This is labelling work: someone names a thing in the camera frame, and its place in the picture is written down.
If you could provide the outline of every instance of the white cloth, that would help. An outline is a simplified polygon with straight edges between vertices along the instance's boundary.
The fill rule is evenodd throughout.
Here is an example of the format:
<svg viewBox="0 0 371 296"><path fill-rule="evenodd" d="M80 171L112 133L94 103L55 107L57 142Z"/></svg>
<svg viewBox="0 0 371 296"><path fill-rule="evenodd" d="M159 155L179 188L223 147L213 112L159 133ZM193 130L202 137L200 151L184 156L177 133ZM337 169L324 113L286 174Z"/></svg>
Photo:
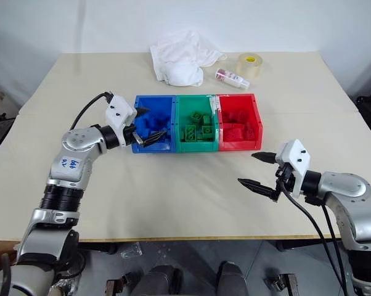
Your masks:
<svg viewBox="0 0 371 296"><path fill-rule="evenodd" d="M159 40L150 46L154 71L158 81L173 86L200 86L203 71L226 55L208 49L195 31L183 31Z"/></svg>

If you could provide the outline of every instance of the white wall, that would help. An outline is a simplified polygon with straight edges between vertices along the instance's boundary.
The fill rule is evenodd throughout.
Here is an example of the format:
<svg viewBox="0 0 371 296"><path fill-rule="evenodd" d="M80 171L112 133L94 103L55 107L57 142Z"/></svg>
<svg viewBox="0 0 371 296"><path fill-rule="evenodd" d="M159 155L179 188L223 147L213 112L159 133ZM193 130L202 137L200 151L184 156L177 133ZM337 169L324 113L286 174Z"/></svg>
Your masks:
<svg viewBox="0 0 371 296"><path fill-rule="evenodd" d="M350 96L371 92L371 0L0 1L0 87L23 104L61 52L145 52L186 28L221 51L320 51Z"/></svg>

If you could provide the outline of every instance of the tape roll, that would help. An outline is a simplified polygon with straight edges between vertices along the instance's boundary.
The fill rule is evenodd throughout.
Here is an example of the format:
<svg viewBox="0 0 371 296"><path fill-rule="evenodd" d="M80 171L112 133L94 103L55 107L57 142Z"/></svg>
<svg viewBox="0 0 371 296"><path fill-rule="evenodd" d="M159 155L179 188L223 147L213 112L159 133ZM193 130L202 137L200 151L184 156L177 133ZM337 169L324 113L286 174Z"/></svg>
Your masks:
<svg viewBox="0 0 371 296"><path fill-rule="evenodd" d="M262 62L262 57L252 52L241 54L237 60L236 74L248 80L257 78Z"/></svg>

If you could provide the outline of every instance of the floor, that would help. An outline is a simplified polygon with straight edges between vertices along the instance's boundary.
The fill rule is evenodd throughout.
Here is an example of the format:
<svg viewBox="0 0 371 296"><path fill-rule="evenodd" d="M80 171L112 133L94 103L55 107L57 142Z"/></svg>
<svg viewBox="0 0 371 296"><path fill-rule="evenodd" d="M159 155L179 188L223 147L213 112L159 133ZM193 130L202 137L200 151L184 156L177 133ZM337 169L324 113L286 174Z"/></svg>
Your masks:
<svg viewBox="0 0 371 296"><path fill-rule="evenodd" d="M119 252L129 247L121 244ZM179 242L141 242L143 255L124 260L119 252L107 255L89 252L77 295L105 295L107 279L120 278L128 272L148 272L156 265L170 264L183 271L182 294L214 295L216 272L222 261L233 261L246 276L250 296L288 295L274 292L265 280L279 273L295 273L300 296L343 295L321 245L280 252L275 241L198 240ZM342 252L349 295L353 296L351 271ZM129 295L128 288L122 294Z"/></svg>

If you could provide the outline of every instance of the plastic bin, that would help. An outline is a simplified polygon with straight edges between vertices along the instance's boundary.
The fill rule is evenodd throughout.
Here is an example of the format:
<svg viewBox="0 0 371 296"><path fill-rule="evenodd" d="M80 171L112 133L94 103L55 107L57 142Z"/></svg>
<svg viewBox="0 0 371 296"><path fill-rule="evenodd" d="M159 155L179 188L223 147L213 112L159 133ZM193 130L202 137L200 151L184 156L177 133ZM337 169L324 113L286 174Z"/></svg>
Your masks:
<svg viewBox="0 0 371 296"><path fill-rule="evenodd" d="M167 153L176 152L176 132L174 129L176 96L136 96L135 107L149 108L141 117L135 118L136 132L142 138L156 131L167 130L159 142L147 147L132 144L134 153Z"/></svg>
<svg viewBox="0 0 371 296"><path fill-rule="evenodd" d="M177 152L218 151L218 114L209 95L176 97Z"/></svg>
<svg viewBox="0 0 371 296"><path fill-rule="evenodd" d="M260 150L263 127L253 94L219 94L219 150Z"/></svg>

